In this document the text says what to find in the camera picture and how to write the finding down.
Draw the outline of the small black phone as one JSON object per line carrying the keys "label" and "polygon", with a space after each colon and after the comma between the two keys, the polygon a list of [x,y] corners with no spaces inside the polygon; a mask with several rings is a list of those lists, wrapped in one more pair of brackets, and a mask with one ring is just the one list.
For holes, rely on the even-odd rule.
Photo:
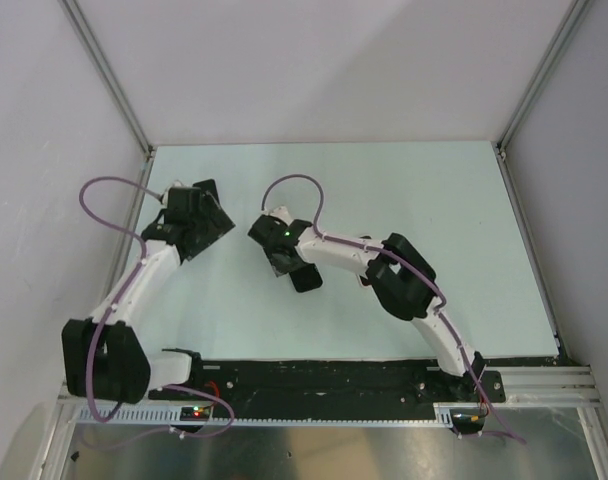
{"label": "small black phone", "polygon": [[215,201],[220,204],[216,181],[213,178],[195,182],[192,184],[192,186],[194,188],[200,189],[205,193],[210,194],[215,199]]}

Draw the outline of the black phone case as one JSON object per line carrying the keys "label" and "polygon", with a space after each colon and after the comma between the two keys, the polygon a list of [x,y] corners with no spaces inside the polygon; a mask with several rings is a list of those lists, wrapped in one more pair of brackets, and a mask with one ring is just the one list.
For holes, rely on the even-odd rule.
{"label": "black phone case", "polygon": [[297,293],[307,293],[323,285],[322,276],[315,264],[307,264],[291,272],[289,278]]}

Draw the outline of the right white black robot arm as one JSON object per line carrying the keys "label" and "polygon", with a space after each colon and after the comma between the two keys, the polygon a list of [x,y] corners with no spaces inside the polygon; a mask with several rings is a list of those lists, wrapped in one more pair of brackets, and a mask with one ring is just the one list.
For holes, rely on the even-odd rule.
{"label": "right white black robot arm", "polygon": [[322,286],[321,265],[355,274],[388,314],[419,331],[453,398],[467,401],[481,390],[485,360],[458,333],[445,312],[447,301],[434,269],[404,236],[392,233],[382,241],[333,236],[293,218],[285,207],[263,212],[248,236],[262,248],[275,275],[288,276],[299,293]]}

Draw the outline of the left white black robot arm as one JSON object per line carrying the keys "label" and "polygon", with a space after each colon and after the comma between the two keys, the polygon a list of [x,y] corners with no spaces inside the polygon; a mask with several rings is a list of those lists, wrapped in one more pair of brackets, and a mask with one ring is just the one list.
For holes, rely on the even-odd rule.
{"label": "left white black robot arm", "polygon": [[190,350],[148,347],[139,336],[155,294],[181,265],[234,228],[212,179],[173,183],[158,196],[161,209],[138,235],[138,259],[108,296],[84,319],[61,333],[70,394],[135,404],[168,384],[185,399],[198,397],[206,376]]}

